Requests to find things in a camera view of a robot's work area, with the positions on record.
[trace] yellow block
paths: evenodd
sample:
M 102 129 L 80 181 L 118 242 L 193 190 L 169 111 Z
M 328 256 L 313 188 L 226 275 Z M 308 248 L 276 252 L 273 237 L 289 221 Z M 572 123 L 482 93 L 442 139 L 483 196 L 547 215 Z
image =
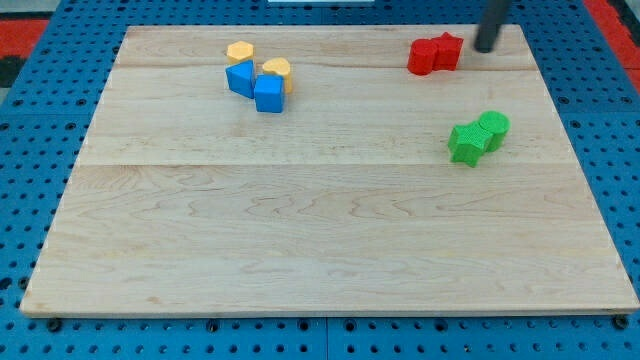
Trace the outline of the yellow block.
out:
M 262 65 L 262 72 L 268 75 L 280 75 L 284 78 L 284 92 L 289 94 L 293 91 L 291 81 L 291 65 L 285 58 L 275 58 Z
M 227 46 L 229 65 L 253 59 L 253 45 L 244 41 L 237 41 Z

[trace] toy block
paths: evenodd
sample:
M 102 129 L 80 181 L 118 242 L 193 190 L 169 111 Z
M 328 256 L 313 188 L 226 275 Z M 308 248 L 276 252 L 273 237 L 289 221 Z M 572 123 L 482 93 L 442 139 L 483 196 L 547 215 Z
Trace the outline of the toy block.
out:
M 284 79 L 280 75 L 258 75 L 253 90 L 258 112 L 281 113 L 284 109 Z
M 291 65 L 285 58 L 275 58 L 262 64 L 262 72 L 267 75 L 280 75 L 284 79 L 284 92 L 290 94 L 293 91 L 291 80 Z
M 480 127 L 477 121 L 468 125 L 456 125 L 451 131 L 447 146 L 451 151 L 452 162 L 464 162 L 476 167 L 478 160 L 485 153 L 492 134 Z
M 249 99 L 253 99 L 255 75 L 253 60 L 241 62 L 227 67 L 227 83 L 229 89 Z
M 244 41 L 237 41 L 227 46 L 227 60 L 229 65 L 253 59 L 253 45 Z
M 464 39 L 445 32 L 442 36 L 432 40 L 438 45 L 438 54 L 433 63 L 433 70 L 455 70 L 458 67 Z
M 438 45 L 429 39 L 418 39 L 411 43 L 407 69 L 416 75 L 428 75 L 434 69 Z
M 502 146 L 502 141 L 511 127 L 509 118 L 497 111 L 486 111 L 482 113 L 478 119 L 478 124 L 481 128 L 493 135 L 487 147 L 488 152 L 496 151 Z

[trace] wooden cutting board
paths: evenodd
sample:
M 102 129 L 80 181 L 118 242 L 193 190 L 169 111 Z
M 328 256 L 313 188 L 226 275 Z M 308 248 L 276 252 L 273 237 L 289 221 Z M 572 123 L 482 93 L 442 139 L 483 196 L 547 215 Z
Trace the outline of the wooden cutting board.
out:
M 455 72 L 411 42 L 464 37 Z M 131 27 L 22 310 L 34 317 L 489 316 L 639 307 L 517 26 Z M 284 56 L 283 114 L 225 84 Z M 455 124 L 504 146 L 449 162 Z

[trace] blue pegboard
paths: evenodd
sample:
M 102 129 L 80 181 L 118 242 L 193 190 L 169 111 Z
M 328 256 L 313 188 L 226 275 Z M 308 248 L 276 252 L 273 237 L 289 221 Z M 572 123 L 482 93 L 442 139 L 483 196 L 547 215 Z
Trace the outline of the blue pegboard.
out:
M 640 358 L 638 314 L 58 321 L 17 309 L 128 25 L 463 24 L 479 20 L 484 2 L 63 0 L 0 108 L 0 358 Z M 580 1 L 514 0 L 509 22 L 523 27 L 638 290 L 638 94 Z

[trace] blue cube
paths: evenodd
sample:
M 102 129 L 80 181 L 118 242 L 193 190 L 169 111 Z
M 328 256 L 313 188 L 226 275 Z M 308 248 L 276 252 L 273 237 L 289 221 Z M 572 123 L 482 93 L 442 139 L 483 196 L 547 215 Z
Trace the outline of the blue cube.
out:
M 258 75 L 253 89 L 258 112 L 281 113 L 284 109 L 284 79 L 279 75 Z
M 253 60 L 247 60 L 226 70 L 229 89 L 249 99 L 253 99 L 253 88 L 255 86 Z

